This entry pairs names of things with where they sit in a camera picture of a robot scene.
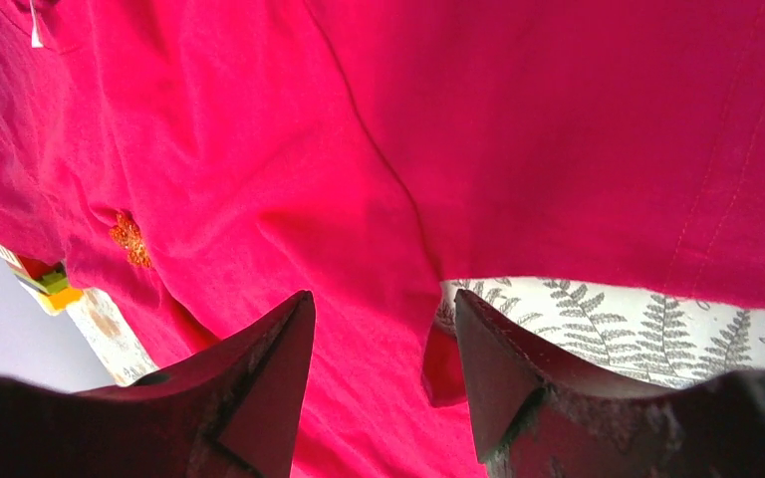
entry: stitching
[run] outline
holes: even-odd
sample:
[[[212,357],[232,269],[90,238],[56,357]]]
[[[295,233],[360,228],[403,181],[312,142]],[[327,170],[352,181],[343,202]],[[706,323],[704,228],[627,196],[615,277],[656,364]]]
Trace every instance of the stitching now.
[[[760,115],[758,117],[758,121],[755,123],[755,127],[752,128],[752,136],[749,140],[749,148],[746,152],[746,160],[743,162],[743,165],[740,168],[740,176],[738,177],[737,181],[737,187],[734,190],[734,194],[731,197],[731,200],[728,203],[728,206],[726,207],[725,213],[723,214],[723,217],[720,218],[720,221],[717,223],[716,229],[714,229],[714,235],[711,237],[711,241],[708,243],[708,246],[705,248],[705,258],[702,261],[702,265],[699,267],[699,271],[696,273],[696,276],[693,280],[693,286],[690,289],[690,295],[694,296],[696,293],[696,287],[699,284],[699,279],[702,277],[702,273],[705,271],[705,266],[708,264],[708,253],[711,251],[711,248],[714,246],[714,243],[717,240],[717,237],[720,234],[720,230],[722,229],[723,223],[725,220],[731,215],[731,211],[734,207],[734,203],[737,202],[737,198],[740,195],[740,190],[743,187],[743,182],[746,179],[746,169],[748,168],[749,164],[752,161],[752,158],[754,157],[755,152],[755,140],[758,137],[758,130],[761,128],[761,125],[764,122],[765,118],[765,95],[764,99],[761,102],[761,110]]]
[[[734,70],[734,76],[731,79],[731,84],[728,88],[728,95],[726,96],[725,103],[723,103],[723,109],[720,112],[722,125],[720,126],[720,130],[717,132],[717,135],[714,138],[714,146],[711,148],[711,152],[708,155],[708,166],[705,168],[705,176],[702,178],[702,185],[699,187],[699,192],[693,199],[693,205],[690,207],[690,212],[687,213],[687,217],[684,220],[684,226],[681,228],[681,232],[678,235],[675,249],[673,249],[672,257],[670,258],[669,265],[667,266],[667,275],[664,279],[665,289],[669,288],[670,279],[672,278],[673,266],[675,265],[675,259],[678,257],[678,253],[682,249],[681,246],[684,242],[687,226],[690,224],[693,216],[696,214],[696,209],[699,207],[699,201],[705,195],[705,190],[708,187],[708,178],[711,176],[711,171],[714,169],[713,166],[716,162],[715,159],[719,151],[720,139],[722,138],[723,132],[725,131],[725,126],[728,123],[729,115],[731,114],[731,103],[734,101],[734,92],[739,84],[740,79],[743,78],[743,65],[746,63],[746,54],[749,51],[749,48],[755,42],[755,36],[758,32],[758,22],[761,20],[761,17],[764,16],[764,10],[765,1],[761,2],[761,7],[758,9],[758,13],[755,15],[755,21],[752,22],[752,30],[749,33],[749,40],[743,47],[743,50],[740,52],[740,59],[738,60],[737,67]]]
[[[388,173],[394,179],[394,182],[397,184],[397,187],[403,192],[403,194],[406,196],[408,200],[409,208],[412,210],[412,213],[414,214],[414,220],[417,225],[418,233],[420,234],[420,245],[423,250],[423,254],[426,258],[426,262],[428,263],[432,273],[435,275],[435,280],[437,282],[441,282],[442,280],[441,268],[440,268],[440,265],[438,264],[438,261],[429,252],[430,247],[429,247],[429,240],[426,235],[426,227],[423,224],[423,221],[421,220],[420,210],[417,207],[417,201],[412,196],[405,182],[403,182],[402,178],[400,178],[399,174],[397,174],[396,170],[394,170],[394,167],[391,165],[390,162],[388,162],[388,159],[385,157],[385,154],[383,153],[382,148],[374,139],[374,137],[371,135],[371,130],[368,128],[368,125],[365,123],[362,116],[360,115],[359,105],[357,105],[357,101],[356,101],[356,97],[354,96],[353,89],[351,88],[351,85],[348,82],[347,72],[345,72],[345,69],[342,66],[342,62],[339,60],[339,57],[336,54],[336,47],[333,45],[333,42],[330,40],[330,37],[327,36],[327,33],[324,30],[324,27],[319,23],[318,17],[316,17],[315,13],[313,13],[313,10],[309,5],[309,0],[303,0],[303,4],[304,4],[304,7],[306,8],[307,14],[312,20],[313,25],[315,25],[315,28],[318,30],[319,34],[321,34],[321,37],[324,40],[325,45],[327,45],[327,49],[330,51],[330,55],[333,58],[333,63],[336,65],[336,69],[339,72],[339,76],[341,76],[342,81],[345,82],[345,90],[348,93],[348,99],[350,101],[351,109],[353,110],[354,115],[356,116],[357,122],[359,123],[360,128],[363,131],[363,134],[368,139],[368,142],[371,144],[371,147],[374,149],[374,152],[377,154],[377,157],[381,161],[382,166],[388,171]]]

